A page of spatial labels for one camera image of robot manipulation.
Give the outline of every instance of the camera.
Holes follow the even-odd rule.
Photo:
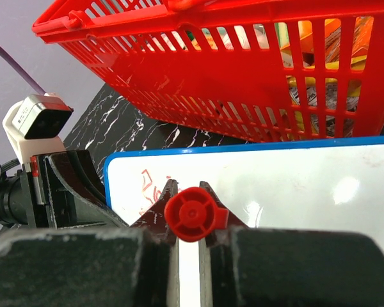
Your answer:
[[[58,97],[30,95],[20,105],[12,125],[24,139],[51,139],[60,133],[72,112]]]

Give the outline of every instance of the red plastic basket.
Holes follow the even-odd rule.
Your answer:
[[[373,17],[374,24],[364,69],[353,70],[361,16]],[[341,21],[336,69],[325,65],[326,19]],[[303,67],[300,20],[312,24],[313,68]],[[277,22],[287,25],[292,67],[282,63]],[[259,46],[253,28],[258,24],[268,48]],[[235,26],[243,27],[249,48],[240,44]],[[229,35],[232,50],[219,29]],[[60,44],[157,120],[256,142],[341,138],[350,123],[349,135],[377,135],[384,123],[384,0],[57,0],[33,31],[46,43]],[[212,35],[215,49],[203,31]],[[298,104],[292,103],[288,76],[296,78]],[[316,80],[314,105],[308,103],[306,77]],[[326,105],[326,78],[337,80],[335,108]],[[353,109],[350,81],[361,84]]]

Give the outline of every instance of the black marble countertop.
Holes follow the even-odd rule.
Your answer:
[[[113,152],[247,142],[152,120],[104,85],[64,143],[68,149],[88,149],[102,178],[104,161]]]

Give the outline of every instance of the blue whiteboard frame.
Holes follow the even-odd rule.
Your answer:
[[[124,157],[150,157],[157,155],[184,155],[184,154],[211,154],[222,152],[251,152],[256,150],[287,150],[287,149],[311,149],[324,147],[366,146],[384,145],[384,136],[370,136],[362,138],[321,139],[315,141],[295,141],[279,143],[257,143],[242,145],[207,146],[191,148],[172,148],[157,150],[137,150],[133,152],[115,152],[107,157],[104,163],[104,185],[106,190],[107,205],[111,208],[109,194],[108,166],[113,159]]]

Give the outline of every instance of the wall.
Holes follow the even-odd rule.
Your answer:
[[[0,0],[0,45],[48,92],[75,109],[64,138],[104,84],[58,45],[45,45],[31,31],[52,0]],[[15,158],[1,126],[8,108],[34,91],[0,58],[0,163]]]

